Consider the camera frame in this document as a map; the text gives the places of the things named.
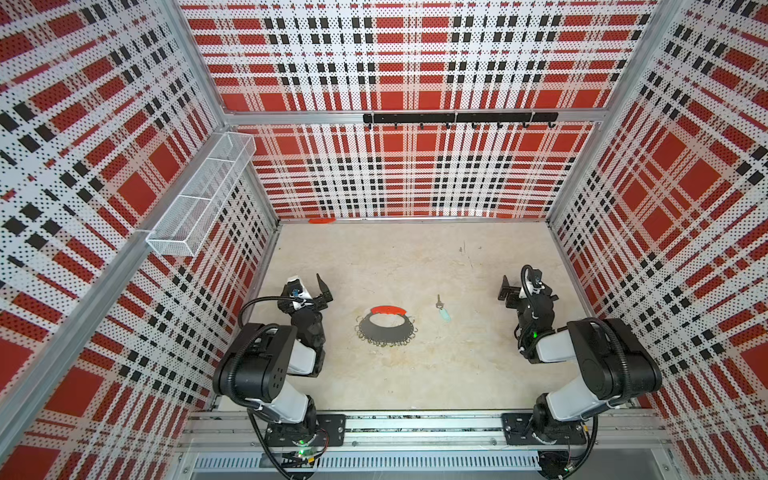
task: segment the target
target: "mounting plate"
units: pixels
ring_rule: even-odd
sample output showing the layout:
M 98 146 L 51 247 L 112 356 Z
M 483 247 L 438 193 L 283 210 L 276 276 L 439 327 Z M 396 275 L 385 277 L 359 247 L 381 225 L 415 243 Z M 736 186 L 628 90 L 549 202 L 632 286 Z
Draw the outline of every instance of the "mounting plate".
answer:
M 346 427 L 346 416 L 340 414 L 317 415 L 317 424 L 319 425 L 317 435 L 304 446 L 322 447 L 326 444 L 326 437 L 319 429 L 328 432 L 328 446 L 339 447 L 344 444 L 344 428 Z M 264 441 L 270 447 L 295 447 L 292 439 L 284 435 L 284 427 L 279 423 L 270 423 L 271 432 L 266 433 Z
M 531 421 L 531 413 L 502 413 L 502 429 L 507 445 L 541 445 L 532 435 L 533 430 L 528 427 Z M 587 437 L 583 430 L 577 430 L 574 426 L 571 441 L 558 440 L 555 445 L 584 445 Z

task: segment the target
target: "beige floor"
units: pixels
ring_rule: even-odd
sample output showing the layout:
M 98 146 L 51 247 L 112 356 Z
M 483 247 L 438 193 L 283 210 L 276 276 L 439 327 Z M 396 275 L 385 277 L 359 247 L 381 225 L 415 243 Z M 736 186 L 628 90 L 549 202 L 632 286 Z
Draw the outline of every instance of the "beige floor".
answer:
M 333 292 L 323 371 L 290 378 L 318 409 L 527 409 L 578 369 L 530 365 L 516 352 L 515 311 L 496 296 L 504 274 L 519 285 L 525 263 L 560 296 L 556 326 L 585 316 L 543 223 L 286 225 L 260 295 L 279 295 L 292 275 L 316 295 L 315 273 Z M 435 308 L 438 293 L 450 323 Z M 382 348 L 357 337 L 359 318 L 379 305 L 407 310 L 418 328 L 411 343 Z M 261 303 L 250 321 L 290 320 Z

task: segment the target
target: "plaid wall panel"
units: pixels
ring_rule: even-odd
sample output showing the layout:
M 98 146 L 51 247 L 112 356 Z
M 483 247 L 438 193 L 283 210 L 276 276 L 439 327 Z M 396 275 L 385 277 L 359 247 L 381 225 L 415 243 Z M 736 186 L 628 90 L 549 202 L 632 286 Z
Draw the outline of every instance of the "plaid wall panel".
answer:
M 152 2 L 0 7 L 0 399 L 206 140 Z
M 240 180 L 197 257 L 141 265 L 0 478 L 162 479 L 210 379 L 269 239 Z
M 768 465 L 768 5 L 688 1 L 556 229 L 695 478 Z
M 231 111 L 603 107 L 655 0 L 180 0 Z
M 282 218 L 546 218 L 591 124 L 285 125 L 253 133 Z
M 154 1 L 0 3 L 0 395 L 209 136 Z M 161 478 L 266 243 L 241 184 L 203 253 L 149 256 L 0 478 Z

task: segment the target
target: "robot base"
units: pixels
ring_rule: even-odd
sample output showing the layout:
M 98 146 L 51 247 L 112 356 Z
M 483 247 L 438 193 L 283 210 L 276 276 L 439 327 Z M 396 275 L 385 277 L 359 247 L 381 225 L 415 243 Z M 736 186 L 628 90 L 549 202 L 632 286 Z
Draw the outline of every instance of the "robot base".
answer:
M 303 425 L 292 423 L 270 423 L 266 428 L 266 444 L 270 447 L 311 446 L 322 448 L 326 444 L 326 435 L 320 429 L 328 432 L 328 446 L 339 447 L 344 443 L 344 415 L 317 415 L 316 433 L 310 438 Z
M 534 430 L 531 427 L 532 413 L 502 413 L 502 428 L 507 445 L 542 445 L 534 436 Z M 544 434 L 537 433 L 537 436 L 546 442 L 556 440 L 552 445 L 584 445 L 587 443 L 587 437 L 578 422 L 559 422 L 564 426 L 564 430 L 556 435 L 557 438 L 547 438 Z

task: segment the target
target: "white mesh basket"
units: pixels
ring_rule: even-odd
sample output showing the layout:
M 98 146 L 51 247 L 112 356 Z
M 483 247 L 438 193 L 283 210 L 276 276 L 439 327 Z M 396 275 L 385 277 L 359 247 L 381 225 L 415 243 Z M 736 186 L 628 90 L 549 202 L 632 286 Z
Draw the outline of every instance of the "white mesh basket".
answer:
M 255 151 L 252 135 L 223 134 L 147 237 L 152 250 L 197 255 Z

